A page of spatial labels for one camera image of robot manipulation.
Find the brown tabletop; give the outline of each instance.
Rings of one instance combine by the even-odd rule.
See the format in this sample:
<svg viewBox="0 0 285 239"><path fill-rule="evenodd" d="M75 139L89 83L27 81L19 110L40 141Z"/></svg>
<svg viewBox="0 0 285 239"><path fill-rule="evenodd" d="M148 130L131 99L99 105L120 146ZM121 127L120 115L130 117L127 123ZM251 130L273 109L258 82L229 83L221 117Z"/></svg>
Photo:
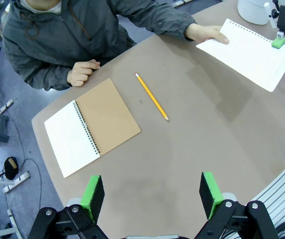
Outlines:
<svg viewBox="0 0 285 239"><path fill-rule="evenodd" d="M195 14L202 25L226 18L275 38L270 25L245 22L236 0ZM135 77L158 99L167 122ZM63 178L44 122L67 103L111 78L141 133ZM285 75L270 93L195 47L153 36L72 88L32 120L39 148L63 204L81 197L101 174L105 200L99 225L110 238L179 234L194 237L206 221L198 193L202 171L221 191L247 203L285 168Z"/></svg>

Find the left hand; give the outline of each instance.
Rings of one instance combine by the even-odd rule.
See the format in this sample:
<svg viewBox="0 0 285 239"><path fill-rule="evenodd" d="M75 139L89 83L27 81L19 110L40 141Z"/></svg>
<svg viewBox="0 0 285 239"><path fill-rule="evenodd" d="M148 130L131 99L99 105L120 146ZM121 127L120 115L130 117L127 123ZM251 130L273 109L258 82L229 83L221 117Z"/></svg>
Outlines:
<svg viewBox="0 0 285 239"><path fill-rule="evenodd" d="M221 43L228 44L229 39L219 32L220 29L220 26L201 26L193 23L187 27L185 36L197 43L201 43L209 39L216 39Z"/></svg>

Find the floor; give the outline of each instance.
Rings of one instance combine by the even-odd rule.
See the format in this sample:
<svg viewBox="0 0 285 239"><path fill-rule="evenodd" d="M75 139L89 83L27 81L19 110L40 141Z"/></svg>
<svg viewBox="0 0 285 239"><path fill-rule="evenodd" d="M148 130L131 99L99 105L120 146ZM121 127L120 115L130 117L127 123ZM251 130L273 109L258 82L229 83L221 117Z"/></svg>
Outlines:
<svg viewBox="0 0 285 239"><path fill-rule="evenodd" d="M159 1L173 3L172 0ZM177 10L194 14L218 2L219 0L194 0L178 7ZM151 32L146 31L144 28L135 27L126 18L120 17L119 20L136 42L141 42L152 35ZM17 226L25 239L39 210L40 192L41 207L53 207L58 211L63 209L63 205L44 165L31 125L32 118L63 93L56 90L46 92L31 88L12 70L4 52L1 51L0 106L11 98L15 102L5 113L5 115L11 118L7 124L10 140L8 143L0 144L0 171L3 168L5 159L14 156L17 158L20 166L24 159L32 158L37 163L41 174L40 179L37 165L33 161L28 160L22 167L21 173L29 171L31 178L7 193L6 196L2 192L2 187L0 187L0 228L4 228L3 224L9 222L6 214L8 207L11 209Z"/></svg>

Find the yellow pencil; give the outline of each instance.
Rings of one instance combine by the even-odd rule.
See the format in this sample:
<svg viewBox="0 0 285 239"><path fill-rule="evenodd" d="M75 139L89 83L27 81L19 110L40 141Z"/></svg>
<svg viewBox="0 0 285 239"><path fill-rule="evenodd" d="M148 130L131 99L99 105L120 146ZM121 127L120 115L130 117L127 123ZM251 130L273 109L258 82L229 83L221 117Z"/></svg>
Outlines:
<svg viewBox="0 0 285 239"><path fill-rule="evenodd" d="M148 89L148 87L146 86L146 84L143 82L142 78L138 75L138 73L135 73L136 77L138 78L138 80L140 81L141 85L144 87L144 89L147 91L148 95L150 96L150 98L152 99L152 101L154 102L154 104L157 106L158 110L161 112L161 114L163 115L163 117L169 122L168 116L165 113L165 111L162 109L162 107L160 106L160 104L158 103L158 101L156 100L156 98L152 95L152 93L150 92L150 90Z"/></svg>

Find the spiral notebook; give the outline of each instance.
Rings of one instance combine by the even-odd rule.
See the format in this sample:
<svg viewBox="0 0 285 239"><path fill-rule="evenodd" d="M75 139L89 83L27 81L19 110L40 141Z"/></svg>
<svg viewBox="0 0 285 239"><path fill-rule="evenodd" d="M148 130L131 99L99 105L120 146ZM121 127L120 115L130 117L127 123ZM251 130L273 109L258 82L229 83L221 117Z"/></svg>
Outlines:
<svg viewBox="0 0 285 239"><path fill-rule="evenodd" d="M229 19L220 32L229 38L229 44L211 39L197 47L272 92L285 73L285 44L274 48L271 40Z"/></svg>
<svg viewBox="0 0 285 239"><path fill-rule="evenodd" d="M45 128L64 178L141 131L111 79L63 107Z"/></svg>

